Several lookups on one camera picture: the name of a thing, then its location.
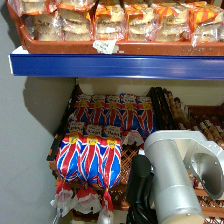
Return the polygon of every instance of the white wall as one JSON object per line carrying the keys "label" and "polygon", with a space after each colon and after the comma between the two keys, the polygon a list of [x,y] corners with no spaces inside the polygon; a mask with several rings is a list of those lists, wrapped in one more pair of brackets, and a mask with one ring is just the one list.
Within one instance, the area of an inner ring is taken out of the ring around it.
{"label": "white wall", "polygon": [[[48,224],[55,187],[46,156],[74,79],[13,77],[8,54],[19,40],[4,1],[0,10],[0,223]],[[87,94],[145,95],[162,86],[188,105],[224,102],[224,81],[108,80],[80,78],[80,84]]]}
{"label": "white wall", "polygon": [[74,79],[10,74],[8,54],[19,40],[4,2],[0,3],[0,223],[48,224],[55,217],[50,205],[55,186],[46,157]]}

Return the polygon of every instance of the packaged bread roll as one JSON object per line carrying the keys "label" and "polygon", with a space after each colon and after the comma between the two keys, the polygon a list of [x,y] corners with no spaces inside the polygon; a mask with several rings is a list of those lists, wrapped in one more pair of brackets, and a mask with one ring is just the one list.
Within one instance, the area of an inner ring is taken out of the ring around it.
{"label": "packaged bread roll", "polygon": [[96,40],[125,38],[125,14],[119,0],[101,0],[95,13]]}
{"label": "packaged bread roll", "polygon": [[156,41],[170,42],[190,38],[187,7],[177,3],[152,4],[152,7],[161,24]]}
{"label": "packaged bread roll", "polygon": [[156,27],[153,8],[140,0],[126,0],[125,13],[128,21],[128,40],[147,41],[153,39]]}
{"label": "packaged bread roll", "polygon": [[18,16],[51,13],[57,9],[55,0],[9,0],[8,4]]}
{"label": "packaged bread roll", "polygon": [[185,4],[189,8],[189,24],[192,31],[191,42],[196,46],[201,42],[220,40],[224,10],[207,2]]}
{"label": "packaged bread roll", "polygon": [[95,5],[95,0],[57,0],[57,8],[88,11]]}
{"label": "packaged bread roll", "polygon": [[34,39],[39,41],[61,41],[61,21],[58,12],[37,15],[33,18]]}
{"label": "packaged bread roll", "polygon": [[92,23],[87,11],[60,10],[65,41],[90,41]]}

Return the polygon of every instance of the price tag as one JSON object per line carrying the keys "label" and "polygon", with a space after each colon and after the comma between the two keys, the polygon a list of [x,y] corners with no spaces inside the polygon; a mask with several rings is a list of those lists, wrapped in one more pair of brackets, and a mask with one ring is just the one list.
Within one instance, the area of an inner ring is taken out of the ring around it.
{"label": "price tag", "polygon": [[116,40],[95,40],[93,42],[93,47],[100,53],[112,54],[114,51],[115,43]]}

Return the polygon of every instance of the brown tray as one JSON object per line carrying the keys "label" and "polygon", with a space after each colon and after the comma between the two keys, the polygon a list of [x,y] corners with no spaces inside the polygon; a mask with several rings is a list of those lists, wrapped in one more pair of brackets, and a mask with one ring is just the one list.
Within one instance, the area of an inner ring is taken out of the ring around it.
{"label": "brown tray", "polygon": [[[9,14],[15,23],[22,46],[32,54],[97,54],[93,41],[36,41],[24,26],[21,17],[12,10],[6,0]],[[120,41],[117,54],[121,55],[173,55],[173,56],[224,56],[224,42],[203,43],[192,47],[190,42],[126,42]]]}

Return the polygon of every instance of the shelf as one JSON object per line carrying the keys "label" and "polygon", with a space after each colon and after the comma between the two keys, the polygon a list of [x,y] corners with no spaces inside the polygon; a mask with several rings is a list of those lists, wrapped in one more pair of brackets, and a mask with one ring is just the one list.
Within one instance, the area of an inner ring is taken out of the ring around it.
{"label": "shelf", "polygon": [[103,54],[9,55],[15,76],[224,80],[224,57]]}

